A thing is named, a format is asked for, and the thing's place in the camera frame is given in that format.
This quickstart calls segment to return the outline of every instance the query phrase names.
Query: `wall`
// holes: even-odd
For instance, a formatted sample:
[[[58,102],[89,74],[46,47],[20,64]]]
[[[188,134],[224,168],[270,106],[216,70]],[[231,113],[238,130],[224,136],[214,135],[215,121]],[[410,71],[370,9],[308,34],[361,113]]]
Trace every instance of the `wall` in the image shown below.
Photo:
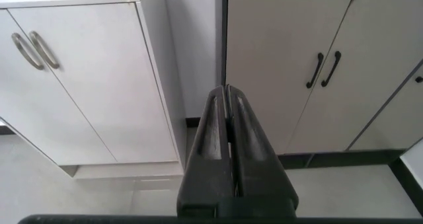
[[[186,117],[200,117],[208,93],[220,83],[221,0],[166,2]]]
[[[403,163],[423,188],[423,139],[401,156]]]

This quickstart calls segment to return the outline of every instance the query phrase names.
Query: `white cabinet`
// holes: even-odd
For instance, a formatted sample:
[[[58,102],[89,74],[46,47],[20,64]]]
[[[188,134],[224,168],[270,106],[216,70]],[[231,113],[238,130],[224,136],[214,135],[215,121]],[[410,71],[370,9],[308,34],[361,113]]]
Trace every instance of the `white cabinet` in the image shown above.
[[[134,3],[9,11],[119,163],[177,161]]]
[[[58,165],[182,174],[186,124],[165,0],[2,7],[2,119]],[[19,53],[15,32],[43,70]]]
[[[393,97],[350,150],[407,149],[423,137],[423,67]]]
[[[227,6],[226,83],[245,92],[277,154],[345,151],[423,57],[422,0]]]
[[[59,165],[115,163],[6,10],[0,10],[0,116]],[[22,53],[13,42],[17,34]],[[31,65],[42,66],[37,69]]]
[[[343,151],[353,142],[422,59],[422,11],[422,0],[352,2],[288,153]]]
[[[227,83],[277,154],[288,146],[350,0],[229,0]]]

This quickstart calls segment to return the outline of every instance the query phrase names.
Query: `black trim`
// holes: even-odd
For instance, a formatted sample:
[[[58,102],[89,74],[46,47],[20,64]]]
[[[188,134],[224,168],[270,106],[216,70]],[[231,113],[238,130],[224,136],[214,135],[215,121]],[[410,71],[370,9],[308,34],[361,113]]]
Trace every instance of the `black trim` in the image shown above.
[[[7,126],[0,126],[0,135],[14,135],[15,133]]]
[[[185,118],[187,128],[197,128],[200,124],[200,118]]]
[[[222,61],[220,63],[221,85],[226,85],[227,2],[228,0],[222,0]]]
[[[388,165],[399,158],[404,151],[404,149],[390,149],[381,151],[308,153],[278,155],[278,158],[285,169]]]
[[[405,166],[401,159],[389,164],[392,173],[394,173],[397,180],[413,202],[418,212],[423,216],[423,189],[417,183],[409,169]]]

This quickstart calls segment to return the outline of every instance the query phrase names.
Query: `cabinet handle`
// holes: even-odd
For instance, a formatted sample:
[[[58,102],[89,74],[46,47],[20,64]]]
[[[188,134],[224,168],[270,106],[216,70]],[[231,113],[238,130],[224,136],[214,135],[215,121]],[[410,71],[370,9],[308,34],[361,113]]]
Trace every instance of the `cabinet handle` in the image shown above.
[[[421,78],[420,76],[419,76],[419,77],[417,77],[417,78],[416,78],[416,82],[417,82],[417,83],[421,83],[421,82],[423,82],[423,78]]]
[[[317,62],[317,67],[313,78],[310,82],[307,82],[307,84],[305,85],[308,89],[310,89],[313,86],[313,83],[315,83],[315,79],[317,77],[317,73],[319,72],[320,66],[322,65],[323,58],[324,56],[322,53],[317,54],[317,59],[319,59],[319,62]]]
[[[330,78],[332,77],[333,72],[335,71],[339,61],[341,60],[341,53],[339,51],[335,52],[335,58],[335,64],[333,64],[332,70],[330,71],[328,78],[322,81],[322,87],[326,87],[329,84]]]
[[[19,34],[13,33],[12,34],[12,40],[13,40],[13,43],[15,43],[16,48],[18,48],[19,52],[22,54],[22,56],[25,57],[25,59],[27,60],[27,62],[29,62],[36,69],[43,70],[44,66],[43,65],[38,65],[37,63],[35,63],[35,61],[25,51],[24,47],[22,46],[22,44],[20,42],[22,40],[22,37],[20,37]]]
[[[42,41],[41,36],[38,35],[38,33],[36,33],[35,31],[32,31],[29,33],[31,42],[34,44],[35,46],[35,50],[37,50],[37,52],[40,54],[40,56],[42,57],[43,60],[45,60],[47,62],[47,64],[49,66],[51,66],[53,69],[57,69],[59,68],[59,64],[58,63],[54,63],[50,57],[47,56],[46,52],[44,51],[43,47],[40,44],[40,41]]]

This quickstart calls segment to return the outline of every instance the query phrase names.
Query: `white floor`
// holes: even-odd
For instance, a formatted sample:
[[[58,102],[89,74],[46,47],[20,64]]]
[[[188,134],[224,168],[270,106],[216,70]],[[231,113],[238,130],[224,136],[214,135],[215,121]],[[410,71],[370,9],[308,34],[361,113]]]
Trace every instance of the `white floor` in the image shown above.
[[[385,165],[287,173],[300,217],[420,217]],[[73,180],[16,135],[0,135],[0,177],[0,223],[35,213],[176,215],[178,190],[140,191],[128,179]]]

